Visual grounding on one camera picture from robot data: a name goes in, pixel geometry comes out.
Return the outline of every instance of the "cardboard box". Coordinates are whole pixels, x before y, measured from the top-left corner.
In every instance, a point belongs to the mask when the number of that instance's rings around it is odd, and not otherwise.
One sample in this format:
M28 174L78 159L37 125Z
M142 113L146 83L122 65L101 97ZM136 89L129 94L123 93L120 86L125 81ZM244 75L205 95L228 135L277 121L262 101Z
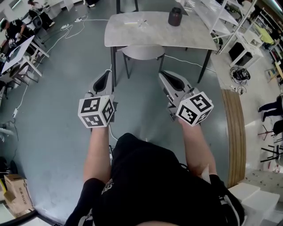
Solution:
M18 214L32 208L32 202L27 190L27 180L18 174L4 175L7 191L4 198L8 207Z

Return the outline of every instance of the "gray chair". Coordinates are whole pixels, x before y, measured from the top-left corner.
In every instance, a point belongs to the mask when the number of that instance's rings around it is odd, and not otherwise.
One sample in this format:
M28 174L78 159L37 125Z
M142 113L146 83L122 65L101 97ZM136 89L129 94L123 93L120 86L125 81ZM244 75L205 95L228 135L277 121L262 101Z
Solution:
M164 56L165 56L165 49L161 45L130 45L125 48L122 48L125 67L128 79L130 78L128 66L127 66L127 58L133 58L136 60L151 60L154 58L161 58L161 63L159 67L159 72L161 71Z

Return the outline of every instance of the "light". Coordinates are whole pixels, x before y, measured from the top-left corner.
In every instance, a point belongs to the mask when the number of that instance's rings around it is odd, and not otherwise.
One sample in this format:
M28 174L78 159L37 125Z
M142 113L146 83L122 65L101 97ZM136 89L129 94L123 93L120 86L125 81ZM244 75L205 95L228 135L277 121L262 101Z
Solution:
M19 0L13 7L12 9L14 9L22 0Z
M278 3L275 0L271 0L274 5L282 12L282 8L278 5Z

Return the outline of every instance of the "marble tabletop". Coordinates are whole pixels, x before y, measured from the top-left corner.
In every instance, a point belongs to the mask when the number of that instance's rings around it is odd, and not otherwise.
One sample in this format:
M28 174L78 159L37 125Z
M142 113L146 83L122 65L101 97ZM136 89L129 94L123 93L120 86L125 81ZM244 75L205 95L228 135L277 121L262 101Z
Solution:
M197 15L183 15L179 26L168 23L168 12L130 12L112 15L105 29L104 44L152 45L216 50L208 28Z

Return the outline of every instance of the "white desk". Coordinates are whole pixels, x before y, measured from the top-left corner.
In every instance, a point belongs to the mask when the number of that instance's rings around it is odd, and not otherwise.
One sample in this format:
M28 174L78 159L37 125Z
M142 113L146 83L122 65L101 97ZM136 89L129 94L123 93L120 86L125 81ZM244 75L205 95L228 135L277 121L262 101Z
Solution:
M232 46L236 42L239 42L244 47L244 51L230 64L230 67L233 67L247 52L250 52L252 55L252 59L250 59L245 65L245 68L249 68L254 65L260 58L264 57L261 50L259 48L253 47L252 45L248 44L243 37L243 34L240 32L236 33L236 41L233 43Z
M45 56L49 57L49 55L44 52L41 48L39 48L36 44L34 44L33 42L31 42L34 39L34 36L30 37L29 39L27 39L25 42L23 42L21 45L19 45L16 49L19 49L17 55L10 61L10 62L6 62L3 66L2 72L4 73L5 71L7 71L9 68L11 68L12 66L14 66L16 63L20 62L22 59L25 60L40 76L42 76L42 73L29 61L29 59L24 55L27 48L29 47L29 45L33 45L36 48L36 51L34 53L34 55L32 56L32 59L34 59L34 56L37 54L38 51L42 52Z
M183 15L179 26L168 23L167 12L131 12L112 15L105 29L104 44L111 47L114 86L116 86L117 46L162 45L207 49L201 80L212 50L217 50L208 28L197 15Z

